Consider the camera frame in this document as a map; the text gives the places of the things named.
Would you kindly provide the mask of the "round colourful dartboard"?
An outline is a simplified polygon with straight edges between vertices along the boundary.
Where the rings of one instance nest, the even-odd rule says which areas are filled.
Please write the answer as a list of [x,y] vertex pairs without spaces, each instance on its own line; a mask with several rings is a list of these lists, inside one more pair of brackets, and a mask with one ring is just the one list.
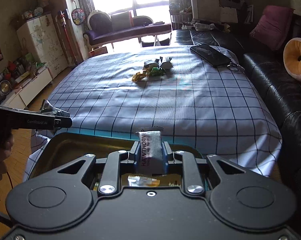
[[81,25],[86,20],[86,15],[83,9],[76,8],[71,13],[71,18],[74,24]]

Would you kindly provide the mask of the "magenta pillow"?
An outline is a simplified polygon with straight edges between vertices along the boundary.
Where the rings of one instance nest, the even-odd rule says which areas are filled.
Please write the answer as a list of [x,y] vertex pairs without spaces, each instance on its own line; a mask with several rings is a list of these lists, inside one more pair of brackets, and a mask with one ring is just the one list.
[[293,8],[267,5],[250,36],[271,50],[278,50],[287,37],[293,13]]

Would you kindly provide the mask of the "white cartoon cabinet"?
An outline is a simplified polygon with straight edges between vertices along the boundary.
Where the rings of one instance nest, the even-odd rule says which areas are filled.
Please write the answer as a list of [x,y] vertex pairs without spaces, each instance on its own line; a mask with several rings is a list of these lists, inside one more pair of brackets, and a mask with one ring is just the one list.
[[36,62],[45,63],[52,78],[67,68],[51,14],[26,21],[17,30],[17,36],[21,48],[31,53]]

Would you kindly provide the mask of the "purple chaise lounge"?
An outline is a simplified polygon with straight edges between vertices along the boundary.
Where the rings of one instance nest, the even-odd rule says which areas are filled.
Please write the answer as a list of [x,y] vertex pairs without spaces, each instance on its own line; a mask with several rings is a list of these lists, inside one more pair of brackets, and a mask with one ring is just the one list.
[[135,16],[125,11],[108,15],[100,10],[92,11],[87,19],[88,30],[83,38],[87,42],[89,51],[108,43],[121,42],[132,38],[142,38],[168,34],[172,31],[170,24],[156,22],[148,16]]

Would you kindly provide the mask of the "gold candy packet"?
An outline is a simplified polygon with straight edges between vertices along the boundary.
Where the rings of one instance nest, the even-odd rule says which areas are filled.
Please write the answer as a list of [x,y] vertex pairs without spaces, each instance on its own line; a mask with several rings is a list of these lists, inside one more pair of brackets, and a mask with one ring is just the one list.
[[147,70],[144,70],[142,72],[137,72],[136,74],[134,74],[132,76],[132,81],[133,82],[139,82],[142,79],[144,79],[145,77],[149,77],[149,71],[147,71]]

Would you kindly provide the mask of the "grey green cushion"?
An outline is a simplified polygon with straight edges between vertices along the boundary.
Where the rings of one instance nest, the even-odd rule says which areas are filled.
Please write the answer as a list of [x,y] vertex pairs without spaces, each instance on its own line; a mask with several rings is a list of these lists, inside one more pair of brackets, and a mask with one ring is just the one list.
[[125,11],[111,16],[113,31],[129,29],[134,26],[130,11]]

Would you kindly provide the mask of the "blue checked tablecloth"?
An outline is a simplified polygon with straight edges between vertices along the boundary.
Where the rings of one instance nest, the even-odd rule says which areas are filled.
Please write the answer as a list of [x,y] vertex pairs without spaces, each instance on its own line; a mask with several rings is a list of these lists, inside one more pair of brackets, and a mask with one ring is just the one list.
[[[132,81],[145,61],[160,57],[171,57],[173,68]],[[221,155],[266,177],[282,147],[280,131],[246,75],[212,67],[189,46],[89,58],[48,100],[70,113],[69,133],[136,140],[139,129],[161,127],[171,144]]]

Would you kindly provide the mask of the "white low tv cabinet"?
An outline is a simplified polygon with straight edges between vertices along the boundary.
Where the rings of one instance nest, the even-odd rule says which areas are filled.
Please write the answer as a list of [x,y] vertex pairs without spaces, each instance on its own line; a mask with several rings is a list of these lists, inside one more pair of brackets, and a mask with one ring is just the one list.
[[26,109],[53,80],[49,68],[45,66],[26,71],[16,79],[5,71],[0,74],[0,106]]

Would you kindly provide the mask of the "keyring with keys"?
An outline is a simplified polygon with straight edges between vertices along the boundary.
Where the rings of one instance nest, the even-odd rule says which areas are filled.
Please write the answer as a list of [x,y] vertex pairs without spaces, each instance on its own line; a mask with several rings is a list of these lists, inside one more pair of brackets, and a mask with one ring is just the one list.
[[227,68],[233,72],[242,72],[242,73],[245,72],[245,69],[241,65],[239,65],[235,62],[231,62],[230,64],[228,64]]

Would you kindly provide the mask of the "black leather sofa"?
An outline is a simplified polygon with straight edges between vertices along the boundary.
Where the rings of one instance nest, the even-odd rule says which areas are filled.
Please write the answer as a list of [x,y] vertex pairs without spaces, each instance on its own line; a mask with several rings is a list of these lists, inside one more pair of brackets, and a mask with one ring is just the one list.
[[283,63],[283,49],[271,50],[250,36],[251,24],[233,23],[230,32],[174,30],[172,45],[221,46],[237,56],[246,75],[257,88],[283,137],[279,156],[282,181],[301,204],[301,82],[291,77]]

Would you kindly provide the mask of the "round yellow cushion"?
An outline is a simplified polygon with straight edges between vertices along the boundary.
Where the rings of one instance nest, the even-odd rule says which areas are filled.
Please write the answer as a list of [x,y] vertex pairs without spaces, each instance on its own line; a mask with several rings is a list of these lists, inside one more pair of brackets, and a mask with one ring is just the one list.
[[285,45],[283,62],[288,74],[301,82],[301,38],[293,38]]

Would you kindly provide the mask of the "orange white snack packet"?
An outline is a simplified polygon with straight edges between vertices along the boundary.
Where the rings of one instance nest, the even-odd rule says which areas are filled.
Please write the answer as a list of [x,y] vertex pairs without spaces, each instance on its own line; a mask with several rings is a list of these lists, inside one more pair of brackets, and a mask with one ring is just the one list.
[[160,185],[158,179],[134,174],[130,174],[127,180],[130,187],[158,187]]

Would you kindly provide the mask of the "grey hawthorn snack packet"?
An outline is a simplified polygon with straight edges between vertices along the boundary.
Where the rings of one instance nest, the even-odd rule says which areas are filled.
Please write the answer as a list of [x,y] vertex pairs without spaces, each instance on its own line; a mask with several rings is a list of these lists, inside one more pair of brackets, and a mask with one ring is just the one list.
[[162,151],[160,131],[139,131],[140,157],[137,161],[138,172],[148,176],[165,174],[165,161]]

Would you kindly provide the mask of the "white silver snack packet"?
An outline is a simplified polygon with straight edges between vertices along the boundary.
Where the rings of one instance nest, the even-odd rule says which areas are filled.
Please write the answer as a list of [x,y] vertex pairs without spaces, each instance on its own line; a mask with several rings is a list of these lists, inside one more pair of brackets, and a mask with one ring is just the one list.
[[162,69],[171,69],[173,65],[171,63],[171,57],[160,57],[159,67]]

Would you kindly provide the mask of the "red stick vacuum cleaner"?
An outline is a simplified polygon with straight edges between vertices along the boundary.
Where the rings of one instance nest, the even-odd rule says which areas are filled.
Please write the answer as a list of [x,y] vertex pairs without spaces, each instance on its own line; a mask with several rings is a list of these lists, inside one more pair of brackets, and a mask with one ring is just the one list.
[[71,27],[70,27],[70,13],[67,8],[57,12],[55,17],[56,23],[58,25],[58,30],[62,39],[62,44],[65,50],[65,56],[67,58],[69,66],[79,65],[79,54],[77,51],[76,43],[72,37]]

